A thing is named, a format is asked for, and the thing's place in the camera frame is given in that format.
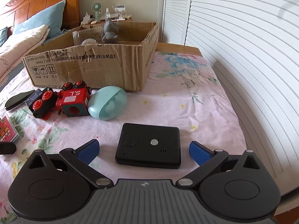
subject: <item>red toy train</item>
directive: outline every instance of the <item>red toy train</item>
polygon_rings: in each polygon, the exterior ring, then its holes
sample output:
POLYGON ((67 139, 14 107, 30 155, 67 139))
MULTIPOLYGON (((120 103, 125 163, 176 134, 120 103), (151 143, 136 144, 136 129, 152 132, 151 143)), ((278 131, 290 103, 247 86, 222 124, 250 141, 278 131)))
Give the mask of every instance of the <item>red toy train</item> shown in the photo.
POLYGON ((91 89, 84 81, 78 81, 74 85, 68 82, 58 93, 50 87, 43 91, 36 90, 31 97, 34 103, 28 107, 35 118, 43 120, 50 117, 52 110, 58 110, 59 115, 64 112, 68 117, 88 116, 87 103, 90 95, 91 89))

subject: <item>white sticker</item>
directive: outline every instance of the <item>white sticker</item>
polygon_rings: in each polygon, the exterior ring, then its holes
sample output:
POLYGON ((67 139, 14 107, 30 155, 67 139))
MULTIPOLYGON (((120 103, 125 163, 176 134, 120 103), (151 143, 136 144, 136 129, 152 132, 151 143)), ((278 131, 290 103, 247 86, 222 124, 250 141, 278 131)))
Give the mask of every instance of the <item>white sticker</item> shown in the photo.
POLYGON ((68 96, 68 97, 65 97, 64 98, 64 103, 67 103, 67 102, 74 102, 74 101, 76 101, 76 97, 77 96, 68 96))

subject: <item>blue pillow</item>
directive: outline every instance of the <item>blue pillow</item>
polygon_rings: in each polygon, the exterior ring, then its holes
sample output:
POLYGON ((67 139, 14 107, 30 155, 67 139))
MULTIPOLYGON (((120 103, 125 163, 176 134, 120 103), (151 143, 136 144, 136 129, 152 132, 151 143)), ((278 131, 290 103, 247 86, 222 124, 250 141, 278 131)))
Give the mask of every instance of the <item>blue pillow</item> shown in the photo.
POLYGON ((7 40, 7 27, 0 30, 0 47, 4 44, 7 40))
POLYGON ((62 25, 62 16, 65 6, 65 0, 50 6, 39 13, 33 15, 30 19, 24 21, 23 23, 17 24, 13 28, 13 35, 24 32, 28 29, 37 28, 43 24, 49 26, 50 32, 47 38, 51 38, 58 33, 60 33, 62 25))

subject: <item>blue gripper pad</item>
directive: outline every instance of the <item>blue gripper pad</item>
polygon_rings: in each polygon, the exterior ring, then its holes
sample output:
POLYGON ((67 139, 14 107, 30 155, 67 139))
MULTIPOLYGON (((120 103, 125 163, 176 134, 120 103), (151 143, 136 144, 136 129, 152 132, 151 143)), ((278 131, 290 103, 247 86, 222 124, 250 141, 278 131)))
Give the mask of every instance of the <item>blue gripper pad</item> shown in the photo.
POLYGON ((99 155, 100 144, 98 140, 92 139, 84 145, 74 150, 74 155, 85 164, 90 164, 99 155))
POLYGON ((210 160, 215 153, 209 148, 206 148, 197 141, 192 141, 189 145, 190 157, 199 165, 203 165, 205 162, 210 160))

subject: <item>clear bottle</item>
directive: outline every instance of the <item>clear bottle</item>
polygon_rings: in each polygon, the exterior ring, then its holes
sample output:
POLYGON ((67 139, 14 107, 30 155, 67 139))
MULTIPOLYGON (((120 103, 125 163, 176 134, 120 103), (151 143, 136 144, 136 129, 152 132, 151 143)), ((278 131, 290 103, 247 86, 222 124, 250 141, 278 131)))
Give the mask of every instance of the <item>clear bottle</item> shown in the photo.
POLYGON ((110 15, 110 12, 109 12, 109 8, 106 8, 106 13, 105 13, 105 21, 110 18, 111 15, 110 15))

